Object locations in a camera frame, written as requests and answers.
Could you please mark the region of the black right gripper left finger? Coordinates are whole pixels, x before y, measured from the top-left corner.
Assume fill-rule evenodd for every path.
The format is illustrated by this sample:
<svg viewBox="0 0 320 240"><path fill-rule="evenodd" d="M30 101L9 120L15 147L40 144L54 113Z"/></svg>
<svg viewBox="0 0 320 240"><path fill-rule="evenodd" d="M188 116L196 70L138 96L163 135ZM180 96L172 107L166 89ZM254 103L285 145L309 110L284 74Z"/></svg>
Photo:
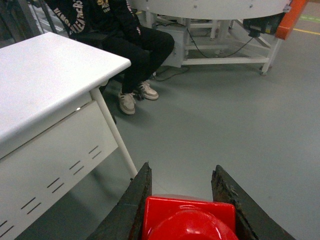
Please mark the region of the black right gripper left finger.
<svg viewBox="0 0 320 240"><path fill-rule="evenodd" d="M118 203L88 240L141 240L147 197L152 195L152 169L145 162Z"/></svg>

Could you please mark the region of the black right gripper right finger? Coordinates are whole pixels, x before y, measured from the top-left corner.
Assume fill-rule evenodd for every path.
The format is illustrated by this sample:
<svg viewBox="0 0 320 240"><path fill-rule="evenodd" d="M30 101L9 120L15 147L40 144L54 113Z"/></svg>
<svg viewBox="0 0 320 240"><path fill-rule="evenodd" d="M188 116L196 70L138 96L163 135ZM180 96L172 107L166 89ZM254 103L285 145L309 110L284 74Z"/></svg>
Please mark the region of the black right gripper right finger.
<svg viewBox="0 0 320 240"><path fill-rule="evenodd" d="M235 233L240 240L295 240L278 225L220 165L211 177L212 198L235 207Z"/></svg>

